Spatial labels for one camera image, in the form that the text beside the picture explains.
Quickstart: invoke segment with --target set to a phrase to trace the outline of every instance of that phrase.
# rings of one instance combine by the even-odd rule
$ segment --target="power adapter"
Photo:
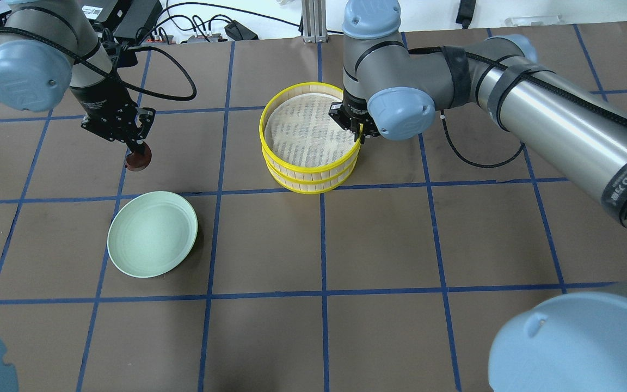
[[[231,23],[224,26],[224,32],[234,41],[258,39],[258,34],[251,32],[251,30],[236,20],[232,20]]]

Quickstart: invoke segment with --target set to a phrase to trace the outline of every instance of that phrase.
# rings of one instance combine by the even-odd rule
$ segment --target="robotic arm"
[[[64,47],[110,74],[105,77],[77,64],[53,47],[29,37],[0,32],[0,102],[14,109],[47,112],[62,100],[67,87],[87,113],[82,127],[131,151],[125,166],[134,171],[151,161],[144,139],[155,111],[140,108],[119,83],[116,69],[75,0],[7,0],[12,13],[7,27],[30,32]]]
[[[329,112],[343,129],[408,139],[435,110],[473,102],[627,228],[624,113],[537,64],[521,35],[408,51],[400,24],[396,0],[348,2],[343,102]],[[627,390],[627,283],[513,318],[493,342],[488,374],[496,392]]]

